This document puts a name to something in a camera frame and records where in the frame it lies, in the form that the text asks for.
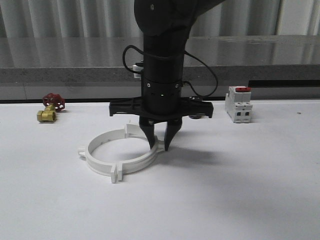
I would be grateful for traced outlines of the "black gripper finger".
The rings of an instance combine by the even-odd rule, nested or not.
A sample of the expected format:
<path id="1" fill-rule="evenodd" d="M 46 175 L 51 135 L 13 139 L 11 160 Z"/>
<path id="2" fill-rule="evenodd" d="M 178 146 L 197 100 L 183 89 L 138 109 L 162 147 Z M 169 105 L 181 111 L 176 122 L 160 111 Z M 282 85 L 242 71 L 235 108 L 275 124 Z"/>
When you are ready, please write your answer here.
<path id="1" fill-rule="evenodd" d="M 146 117 L 140 117 L 139 118 L 139 127 L 140 129 L 143 131 L 143 133 L 145 134 L 150 149 L 153 148 L 154 144 L 155 144 L 155 124 L 157 123 L 156 120 L 154 119 L 150 119 L 150 118 L 146 118 Z"/>
<path id="2" fill-rule="evenodd" d="M 182 119 L 171 119 L 167 121 L 167 126 L 165 130 L 165 136 L 164 136 L 164 149 L 165 151 L 168 151 L 171 141 L 173 140 L 176 133 L 181 129 L 182 127 Z"/>

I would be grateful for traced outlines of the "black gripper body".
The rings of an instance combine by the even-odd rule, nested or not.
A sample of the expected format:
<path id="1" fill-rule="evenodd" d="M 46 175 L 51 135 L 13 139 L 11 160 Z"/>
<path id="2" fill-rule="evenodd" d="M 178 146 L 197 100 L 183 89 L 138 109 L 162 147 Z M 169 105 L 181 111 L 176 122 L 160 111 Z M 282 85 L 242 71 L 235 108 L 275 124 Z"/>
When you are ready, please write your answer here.
<path id="1" fill-rule="evenodd" d="M 213 104 L 181 97 L 182 82 L 159 83 L 144 80 L 139 97 L 114 100 L 109 104 L 109 115 L 136 115 L 152 123 L 177 120 L 186 116 L 213 116 Z"/>

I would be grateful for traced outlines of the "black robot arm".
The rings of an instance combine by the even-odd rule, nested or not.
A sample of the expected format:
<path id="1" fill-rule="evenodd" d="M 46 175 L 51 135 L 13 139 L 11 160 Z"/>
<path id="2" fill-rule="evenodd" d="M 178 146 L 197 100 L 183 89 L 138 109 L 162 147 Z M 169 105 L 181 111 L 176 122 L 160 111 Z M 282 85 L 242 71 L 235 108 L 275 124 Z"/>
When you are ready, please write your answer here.
<path id="1" fill-rule="evenodd" d="M 183 98 L 186 43 L 197 18 L 219 5 L 219 0 L 136 0 L 134 16 L 143 33 L 141 96 L 112 101 L 109 114 L 139 116 L 139 126 L 150 147 L 156 142 L 155 124 L 167 123 L 164 149 L 168 150 L 185 116 L 213 115 L 210 102 Z"/>

